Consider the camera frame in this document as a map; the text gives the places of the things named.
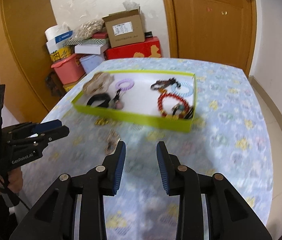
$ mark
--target pink plastic basket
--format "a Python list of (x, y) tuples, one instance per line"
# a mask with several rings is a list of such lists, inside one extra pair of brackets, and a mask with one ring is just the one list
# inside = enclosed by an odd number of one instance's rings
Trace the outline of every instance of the pink plastic basket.
[(82, 54), (73, 54), (51, 66), (63, 85), (76, 82), (85, 74), (80, 62), (82, 56)]

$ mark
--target white shoebox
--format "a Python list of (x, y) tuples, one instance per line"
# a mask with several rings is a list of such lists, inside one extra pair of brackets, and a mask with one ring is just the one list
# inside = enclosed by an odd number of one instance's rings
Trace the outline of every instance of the white shoebox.
[(103, 52), (105, 52), (106, 49), (109, 48), (109, 44), (100, 44), (100, 45), (92, 45), (92, 44), (81, 44), (76, 45), (74, 47), (74, 52), (77, 54), (96, 54), (101, 55)]
[(63, 33), (62, 35), (59, 35), (55, 37), (52, 40), (49, 40), (46, 43), (46, 47), (50, 54), (52, 54), (55, 51), (58, 51), (59, 49), (62, 49), (66, 46), (66, 41), (68, 41), (69, 38), (71, 38), (73, 31), (69, 31), (67, 33)]

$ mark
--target purple spiral hair tie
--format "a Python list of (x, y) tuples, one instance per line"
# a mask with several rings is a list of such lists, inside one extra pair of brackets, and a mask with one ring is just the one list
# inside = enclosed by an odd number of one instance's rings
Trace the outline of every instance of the purple spiral hair tie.
[[(129, 85), (127, 87), (120, 87), (120, 85), (122, 85), (123, 83), (129, 83)], [(124, 92), (124, 91), (131, 89), (133, 86), (134, 86), (134, 81), (131, 78), (126, 78), (126, 79), (122, 79), (118, 83), (116, 83), (115, 89), (116, 90), (121, 89), (121, 91)]]

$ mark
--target wooden door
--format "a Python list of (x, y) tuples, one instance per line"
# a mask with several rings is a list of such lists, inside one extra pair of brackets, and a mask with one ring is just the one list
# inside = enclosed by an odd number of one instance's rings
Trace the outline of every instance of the wooden door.
[(19, 70), (4, 31), (0, 0), (0, 82), (5, 84), (4, 105), (19, 122), (41, 122), (47, 109)]
[(60, 98), (45, 84), (52, 61), (45, 46), (45, 30), (56, 25), (50, 0), (2, 0), (7, 38), (20, 70), (48, 111)]
[(249, 74), (256, 35), (254, 0), (173, 3), (179, 58), (222, 63)]

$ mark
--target jewelry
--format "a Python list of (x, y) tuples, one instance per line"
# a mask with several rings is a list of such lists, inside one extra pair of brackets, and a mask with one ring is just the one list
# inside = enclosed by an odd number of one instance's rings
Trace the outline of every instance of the jewelry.
[[(179, 100), (182, 105), (184, 106), (184, 110), (179, 114), (179, 115), (170, 115), (170, 114), (167, 114), (164, 110), (163, 110), (163, 107), (162, 107), (162, 101), (165, 97), (172, 97), (172, 98), (175, 98), (177, 100)], [(166, 118), (169, 118), (169, 119), (178, 119), (178, 118), (184, 118), (184, 116), (186, 115), (186, 113), (188, 113), (189, 111), (189, 105), (188, 103), (183, 99), (181, 98), (180, 96), (176, 95), (176, 94), (172, 94), (172, 93), (164, 93), (164, 94), (161, 94), (158, 98), (158, 108), (159, 108), (159, 111), (161, 113), (161, 115), (163, 117), (166, 117)]]
[(163, 93), (167, 93), (168, 91), (164, 88), (159, 88), (158, 91), (163, 94)]
[(185, 115), (184, 119), (191, 119), (193, 117), (194, 107), (191, 106), (189, 112)]
[(110, 108), (121, 110), (124, 107), (123, 102), (120, 100), (120, 92), (121, 89), (117, 91), (115, 97), (110, 101), (109, 103)]
[(171, 92), (174, 93), (174, 94), (176, 94), (176, 95), (178, 95), (178, 96), (180, 96), (180, 97), (182, 97), (182, 98), (187, 98), (187, 97), (189, 97), (190, 95), (193, 94), (193, 87), (190, 86), (187, 82), (181, 82), (180, 85), (181, 85), (180, 87), (186, 87), (186, 88), (188, 88), (189, 92), (188, 92), (188, 93), (179, 93), (179, 92), (177, 92), (177, 91), (176, 91), (176, 88), (177, 88), (177, 85), (176, 85), (176, 84), (173, 84), (173, 85), (172, 85), (172, 87), (171, 87)]
[(98, 107), (108, 108), (109, 102), (111, 101), (111, 98), (110, 98), (109, 94), (107, 94), (107, 93), (96, 94), (96, 95), (92, 96), (89, 99), (89, 101), (87, 102), (87, 106), (92, 105), (92, 103), (94, 101), (102, 101), (102, 100), (104, 100), (104, 102), (99, 104)]
[(83, 85), (82, 90), (88, 96), (105, 93), (113, 81), (114, 77), (109, 73), (98, 72)]
[(152, 84), (150, 89), (151, 90), (159, 90), (161, 92), (165, 88), (167, 88), (169, 85), (176, 84), (177, 87), (181, 87), (179, 82), (175, 78), (170, 78), (168, 80), (157, 80), (156, 83)]
[[(122, 88), (120, 87), (120, 85), (122, 85), (123, 83), (129, 83), (129, 85), (127, 87)], [(122, 79), (118, 83), (115, 84), (116, 90), (121, 89), (122, 92), (131, 89), (133, 86), (134, 86), (134, 81), (131, 78)]]
[(172, 108), (172, 110), (173, 110), (172, 115), (175, 115), (178, 110), (183, 111), (184, 108), (185, 108), (184, 105), (182, 105), (182, 104), (176, 104), (176, 105)]
[(114, 130), (111, 130), (108, 138), (106, 139), (107, 146), (105, 147), (105, 154), (112, 154), (115, 151), (119, 141), (120, 136)]
[(96, 121), (95, 121), (95, 125), (106, 125), (109, 123), (109, 120), (107, 118), (98, 118)]

